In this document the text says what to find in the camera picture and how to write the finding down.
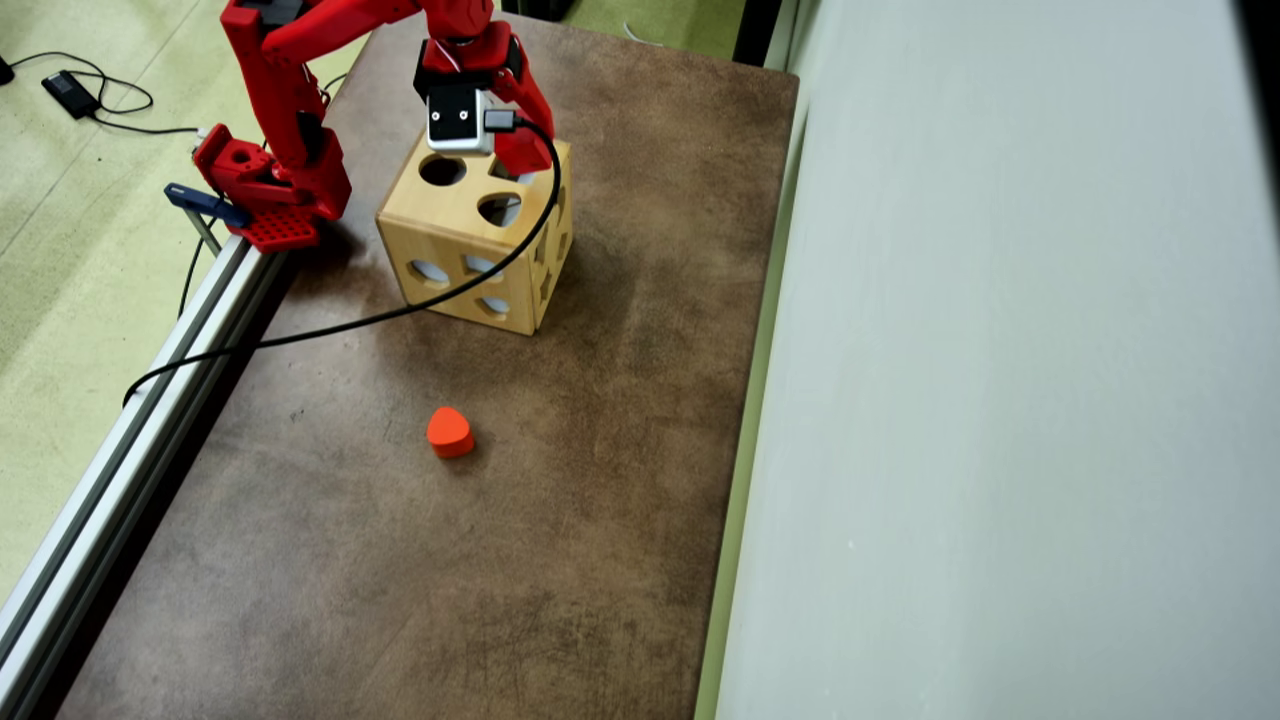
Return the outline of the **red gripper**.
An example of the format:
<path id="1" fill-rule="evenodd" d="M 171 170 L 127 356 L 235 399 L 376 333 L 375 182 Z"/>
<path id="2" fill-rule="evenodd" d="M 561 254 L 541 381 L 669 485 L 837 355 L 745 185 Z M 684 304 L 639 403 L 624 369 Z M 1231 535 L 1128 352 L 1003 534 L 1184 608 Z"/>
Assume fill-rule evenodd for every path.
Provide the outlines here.
<path id="1" fill-rule="evenodd" d="M 513 104 L 516 115 L 556 136 L 554 119 L 518 37 L 506 22 L 490 23 L 479 36 L 463 42 L 425 38 L 415 72 L 415 92 L 426 99 L 435 87 L 467 86 L 494 94 Z M 532 129 L 499 133 L 495 155 L 511 176 L 526 176 L 550 168 L 550 152 Z"/>

